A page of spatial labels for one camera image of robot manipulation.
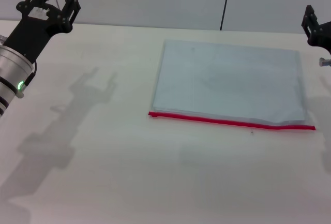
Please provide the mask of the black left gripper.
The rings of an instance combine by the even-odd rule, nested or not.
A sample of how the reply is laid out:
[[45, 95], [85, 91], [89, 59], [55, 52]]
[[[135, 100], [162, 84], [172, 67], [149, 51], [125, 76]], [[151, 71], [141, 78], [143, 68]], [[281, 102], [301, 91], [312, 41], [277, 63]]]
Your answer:
[[[25, 0], [17, 4], [22, 19], [4, 42], [7, 46], [34, 63], [50, 39], [61, 33], [72, 31], [81, 6], [78, 0], [65, 0], [62, 10], [47, 3], [48, 0]], [[48, 9], [47, 19], [29, 16], [34, 7]]]

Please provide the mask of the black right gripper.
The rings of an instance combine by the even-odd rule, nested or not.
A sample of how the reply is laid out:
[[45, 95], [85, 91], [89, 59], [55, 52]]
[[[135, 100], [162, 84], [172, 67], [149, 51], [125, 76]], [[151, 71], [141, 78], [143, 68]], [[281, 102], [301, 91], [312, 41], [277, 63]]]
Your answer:
[[310, 46], [320, 47], [330, 52], [330, 22], [319, 24], [311, 5], [306, 6], [301, 26]]

